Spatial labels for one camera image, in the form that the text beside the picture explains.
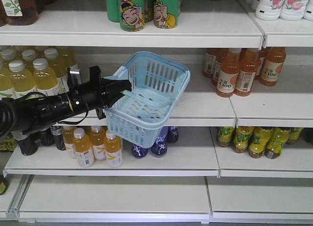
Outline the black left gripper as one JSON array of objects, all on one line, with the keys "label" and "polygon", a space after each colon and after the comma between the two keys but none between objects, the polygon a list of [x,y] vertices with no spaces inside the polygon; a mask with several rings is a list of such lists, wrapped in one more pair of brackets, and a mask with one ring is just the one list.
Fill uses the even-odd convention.
[{"label": "black left gripper", "polygon": [[104,107],[113,106],[124,94],[123,91],[132,91],[129,80],[112,80],[101,78],[99,66],[89,68],[90,80],[75,86],[68,92],[72,105],[73,116],[96,110],[99,119],[105,118]]}]

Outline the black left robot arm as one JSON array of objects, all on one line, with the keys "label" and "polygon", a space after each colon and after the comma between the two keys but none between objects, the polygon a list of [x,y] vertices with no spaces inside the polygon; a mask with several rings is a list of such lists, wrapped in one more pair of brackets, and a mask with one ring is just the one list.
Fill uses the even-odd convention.
[{"label": "black left robot arm", "polygon": [[128,79],[112,80],[101,77],[98,66],[91,67],[90,81],[76,85],[70,91],[37,98],[24,96],[0,101],[0,137],[4,139],[14,131],[29,135],[66,123],[66,119],[96,110],[99,119],[105,118],[103,109],[112,107],[123,91],[132,90]]}]

